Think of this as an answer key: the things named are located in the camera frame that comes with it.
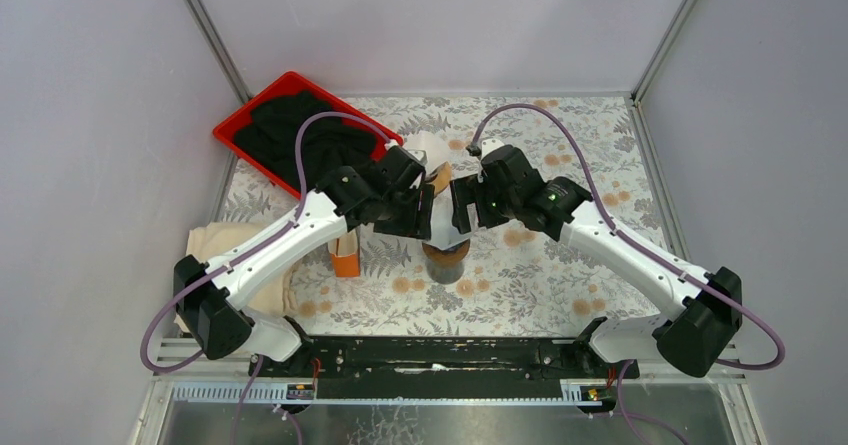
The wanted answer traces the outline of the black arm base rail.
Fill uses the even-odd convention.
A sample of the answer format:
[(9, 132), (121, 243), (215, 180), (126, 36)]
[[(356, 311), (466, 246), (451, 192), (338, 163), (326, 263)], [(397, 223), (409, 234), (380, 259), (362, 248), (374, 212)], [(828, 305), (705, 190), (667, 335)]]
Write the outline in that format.
[(564, 380), (606, 388), (637, 365), (607, 363), (583, 338), (312, 336), (292, 357), (251, 364), (261, 378), (303, 379), (320, 399), (555, 399)]

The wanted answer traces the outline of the white paper coffee filter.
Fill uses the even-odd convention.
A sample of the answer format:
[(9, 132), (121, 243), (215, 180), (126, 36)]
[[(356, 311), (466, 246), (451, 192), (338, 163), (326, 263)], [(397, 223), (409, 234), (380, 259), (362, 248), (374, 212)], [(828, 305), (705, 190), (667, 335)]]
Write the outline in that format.
[(424, 165), (428, 175), (436, 172), (450, 160), (448, 143), (429, 131), (419, 131), (408, 136), (403, 148)]

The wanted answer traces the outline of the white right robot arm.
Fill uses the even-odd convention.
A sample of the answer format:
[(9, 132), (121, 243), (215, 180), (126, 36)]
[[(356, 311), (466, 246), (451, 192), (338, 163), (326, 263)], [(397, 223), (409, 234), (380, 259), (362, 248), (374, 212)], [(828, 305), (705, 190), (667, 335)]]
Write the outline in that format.
[(453, 225), (462, 233), (511, 220), (601, 263), (658, 310), (631, 319), (602, 317), (579, 335), (575, 367), (597, 377), (612, 363), (663, 359), (701, 378), (741, 326), (727, 300), (741, 297), (741, 279), (688, 264), (617, 221), (606, 222), (589, 190), (566, 177), (544, 180), (524, 153), (487, 140), (481, 170), (450, 183)]

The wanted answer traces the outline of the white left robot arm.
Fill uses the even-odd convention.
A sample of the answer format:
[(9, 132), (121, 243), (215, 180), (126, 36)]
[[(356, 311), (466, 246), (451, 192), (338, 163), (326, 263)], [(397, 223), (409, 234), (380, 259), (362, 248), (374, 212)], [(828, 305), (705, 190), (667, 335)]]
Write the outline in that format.
[(174, 267), (177, 315), (209, 360), (237, 351), (262, 355), (288, 376), (309, 366), (310, 350), (289, 319), (251, 308), (260, 290), (313, 250), (361, 225), (427, 240), (434, 188), (427, 154), (390, 147), (381, 159), (325, 174), (300, 204), (246, 242), (201, 262)]

